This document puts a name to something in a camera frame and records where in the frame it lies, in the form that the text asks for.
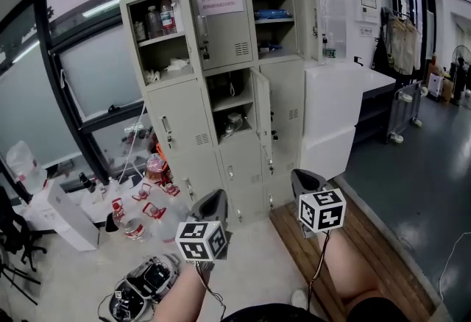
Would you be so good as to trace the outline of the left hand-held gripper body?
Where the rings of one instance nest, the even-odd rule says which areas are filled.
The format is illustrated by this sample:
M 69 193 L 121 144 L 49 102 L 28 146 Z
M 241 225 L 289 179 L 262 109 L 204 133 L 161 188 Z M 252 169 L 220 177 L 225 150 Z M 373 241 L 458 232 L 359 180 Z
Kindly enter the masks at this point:
M 184 260 L 213 262 L 228 239 L 221 221 L 188 221 L 179 223 L 175 243 Z

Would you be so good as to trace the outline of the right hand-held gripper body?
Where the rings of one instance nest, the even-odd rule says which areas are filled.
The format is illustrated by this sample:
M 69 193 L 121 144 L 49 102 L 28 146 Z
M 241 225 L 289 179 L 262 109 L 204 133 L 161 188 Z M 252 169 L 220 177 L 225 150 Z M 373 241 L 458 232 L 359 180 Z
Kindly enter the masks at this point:
M 302 236 L 311 238 L 342 228 L 346 209 L 347 201 L 339 188 L 300 194 L 298 220 Z

